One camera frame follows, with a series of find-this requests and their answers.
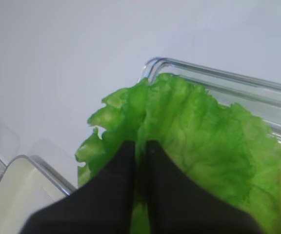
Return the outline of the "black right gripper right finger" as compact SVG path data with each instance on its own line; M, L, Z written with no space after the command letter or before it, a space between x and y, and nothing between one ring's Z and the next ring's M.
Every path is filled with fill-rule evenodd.
M147 142L147 204L152 234L261 234L246 212L190 180L158 141Z

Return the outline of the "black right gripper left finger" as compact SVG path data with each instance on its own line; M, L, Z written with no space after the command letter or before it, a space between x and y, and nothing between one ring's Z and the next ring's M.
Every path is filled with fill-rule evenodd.
M134 202L135 143L70 196L32 214L22 234L128 234Z

